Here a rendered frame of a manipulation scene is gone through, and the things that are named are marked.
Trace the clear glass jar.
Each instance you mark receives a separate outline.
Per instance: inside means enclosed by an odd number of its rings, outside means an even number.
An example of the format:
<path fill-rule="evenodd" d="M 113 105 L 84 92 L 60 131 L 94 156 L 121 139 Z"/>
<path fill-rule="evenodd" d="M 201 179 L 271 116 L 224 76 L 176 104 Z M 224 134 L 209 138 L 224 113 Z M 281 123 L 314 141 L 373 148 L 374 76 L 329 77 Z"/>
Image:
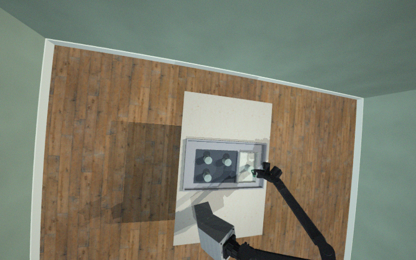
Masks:
<path fill-rule="evenodd" d="M 253 170 L 253 169 L 254 169 L 254 167 L 253 167 L 253 166 L 251 166 L 251 165 L 249 165 L 249 164 L 246 164 L 246 165 L 244 166 L 244 169 L 245 169 L 246 171 L 248 171 L 249 173 L 251 173 L 251 170 Z"/>
<path fill-rule="evenodd" d="M 231 165 L 231 160 L 229 158 L 227 158 L 227 157 L 223 158 L 222 162 L 226 166 L 230 166 Z"/>
<path fill-rule="evenodd" d="M 212 163 L 212 158 L 209 155 L 204 156 L 204 161 L 206 164 Z"/>
<path fill-rule="evenodd" d="M 210 182 L 210 181 L 211 181 L 211 179 L 212 179 L 212 177 L 211 177 L 211 175 L 209 174 L 209 172 L 205 172 L 205 173 L 203 174 L 203 178 L 204 178 L 204 180 L 205 180 L 206 182 Z"/>

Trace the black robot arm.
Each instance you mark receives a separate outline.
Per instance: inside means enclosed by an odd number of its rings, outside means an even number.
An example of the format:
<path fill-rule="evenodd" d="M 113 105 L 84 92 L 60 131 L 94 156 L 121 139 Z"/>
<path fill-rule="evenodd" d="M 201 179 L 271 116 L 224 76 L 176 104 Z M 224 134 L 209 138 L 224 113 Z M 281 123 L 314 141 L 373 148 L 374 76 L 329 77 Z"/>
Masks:
<path fill-rule="evenodd" d="M 335 251 L 333 247 L 326 242 L 326 239 L 320 233 L 315 224 L 311 221 L 305 211 L 301 208 L 299 203 L 287 189 L 283 181 L 281 181 L 280 176 L 282 174 L 281 169 L 274 166 L 270 171 L 270 163 L 262 162 L 264 170 L 260 170 L 259 174 L 264 176 L 265 180 L 273 183 L 284 200 L 287 202 L 291 208 L 294 215 L 297 217 L 311 240 L 315 245 L 318 246 L 322 260 L 336 260 Z M 266 174 L 267 173 L 267 174 Z M 321 236 L 320 236 L 321 235 Z M 238 253 L 239 252 L 239 253 Z M 263 251 L 260 249 L 254 249 L 249 246 L 247 242 L 239 245 L 236 242 L 236 235 L 232 235 L 224 244 L 223 244 L 223 258 L 227 259 L 228 257 L 235 258 L 236 260 L 310 260 L 305 258 L 299 258 L 294 256 L 283 255 L 274 252 Z"/>

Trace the white shallow tray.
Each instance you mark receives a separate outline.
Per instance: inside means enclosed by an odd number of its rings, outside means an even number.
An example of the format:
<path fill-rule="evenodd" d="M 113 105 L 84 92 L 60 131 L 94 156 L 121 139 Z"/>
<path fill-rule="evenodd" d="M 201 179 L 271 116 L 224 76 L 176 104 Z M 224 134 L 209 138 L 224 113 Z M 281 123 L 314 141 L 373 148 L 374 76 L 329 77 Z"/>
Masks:
<path fill-rule="evenodd" d="M 237 173 L 237 183 L 256 183 L 257 177 L 253 177 L 252 173 L 249 173 L 244 169 L 246 164 L 249 164 L 258 169 L 258 152 L 239 152 L 238 159 L 238 173 Z M 240 168 L 239 168 L 240 167 Z M 238 182 L 239 181 L 239 182 Z"/>

